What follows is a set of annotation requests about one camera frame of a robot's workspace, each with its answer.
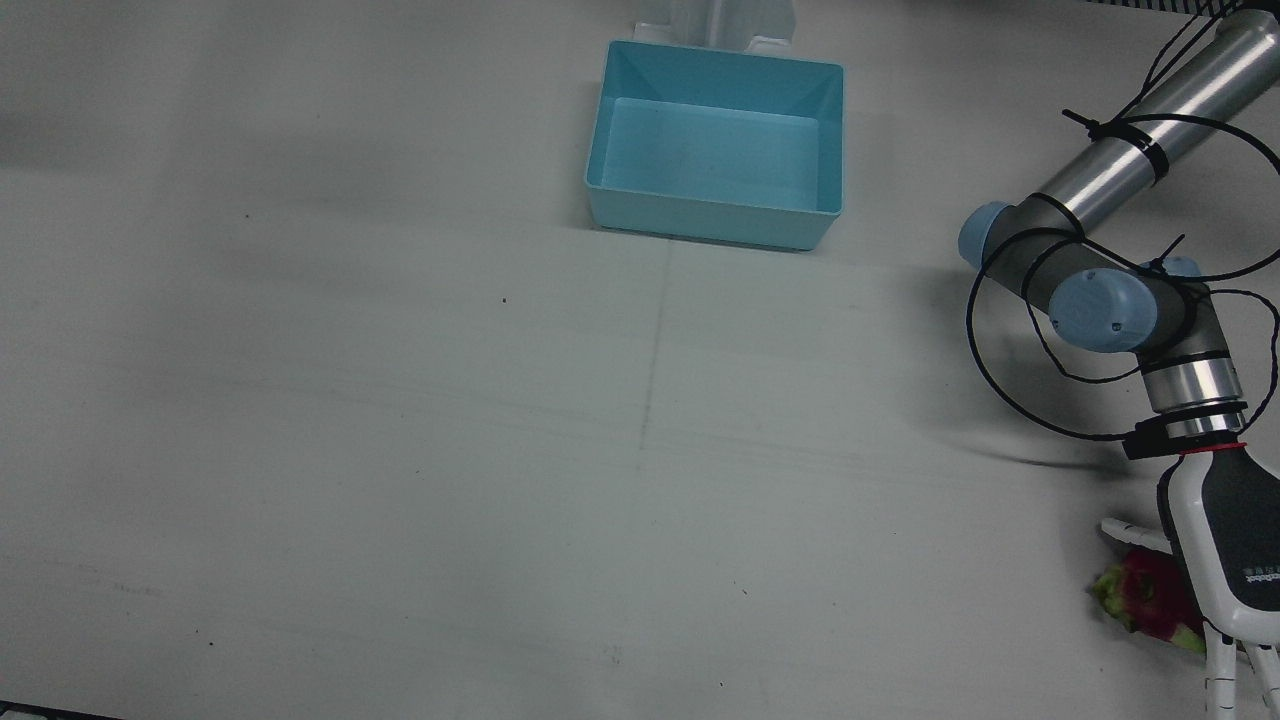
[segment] light blue joint cap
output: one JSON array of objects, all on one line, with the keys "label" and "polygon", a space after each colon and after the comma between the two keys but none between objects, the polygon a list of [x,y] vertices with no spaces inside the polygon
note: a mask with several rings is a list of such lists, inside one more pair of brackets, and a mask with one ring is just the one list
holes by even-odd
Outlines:
[{"label": "light blue joint cap", "polygon": [[1125,352],[1156,329],[1156,297],[1123,270],[1083,270],[1062,281],[1048,318],[1066,342],[1093,352]]},{"label": "light blue joint cap", "polygon": [[[1143,263],[1142,266],[1149,269],[1151,263]],[[1165,272],[1175,278],[1198,278],[1204,274],[1196,260],[1183,258],[1181,255],[1165,258]]]},{"label": "light blue joint cap", "polygon": [[974,270],[982,269],[982,256],[987,251],[991,225],[996,224],[996,218],[1010,206],[1009,202],[988,202],[974,210],[960,228],[960,256],[973,265]]}]

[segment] silver arm segment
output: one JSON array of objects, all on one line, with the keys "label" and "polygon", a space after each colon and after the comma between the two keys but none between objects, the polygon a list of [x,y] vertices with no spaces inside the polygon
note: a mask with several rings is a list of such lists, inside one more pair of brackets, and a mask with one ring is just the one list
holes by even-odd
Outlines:
[{"label": "silver arm segment", "polygon": [[[1268,10],[1238,10],[1208,46],[1125,117],[1225,122],[1277,81],[1280,20]],[[979,209],[961,231],[961,255],[1048,313],[1068,342],[1137,354],[1152,410],[1167,420],[1161,437],[1238,433],[1244,428],[1243,391],[1208,290],[1129,272],[1089,247],[1064,243],[1064,236],[1092,231],[1157,182],[1161,170],[1213,129],[1170,119],[1114,127],[1126,129],[1098,137],[1021,204]],[[1201,274],[1194,263],[1188,268],[1170,268],[1170,274]]]}]

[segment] black ring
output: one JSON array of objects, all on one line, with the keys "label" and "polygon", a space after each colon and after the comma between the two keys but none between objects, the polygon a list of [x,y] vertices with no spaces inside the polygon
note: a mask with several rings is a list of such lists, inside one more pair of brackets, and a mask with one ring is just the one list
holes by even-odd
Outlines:
[{"label": "black ring", "polygon": [[1157,360],[1155,363],[1143,363],[1142,374],[1155,373],[1157,370],[1165,370],[1172,368],[1174,365],[1185,365],[1188,363],[1198,363],[1201,360],[1219,360],[1221,357],[1231,359],[1231,354],[1226,350],[1208,350],[1206,352],[1196,352],[1194,355],[1179,355],[1178,357],[1170,357],[1167,360]]},{"label": "black ring", "polygon": [[1052,195],[1044,195],[1043,192],[1033,192],[1027,197],[1034,197],[1036,200],[1041,200],[1043,202],[1052,205],[1055,210],[1057,210],[1059,213],[1062,214],[1064,218],[1066,218],[1066,222],[1071,223],[1071,229],[1075,231],[1075,234],[1084,237],[1084,225],[1080,224],[1080,219],[1075,217],[1075,213],[1073,213],[1070,208],[1062,205],[1062,202],[1057,197],[1053,197]]},{"label": "black ring", "polygon": [[1169,174],[1169,155],[1165,155],[1165,149],[1152,140],[1149,135],[1134,126],[1123,122],[1105,123],[1089,129],[1091,140],[1097,141],[1103,137],[1123,140],[1137,147],[1147,158],[1147,161],[1151,163],[1151,172],[1156,173],[1156,181],[1151,184],[1156,184]]}]

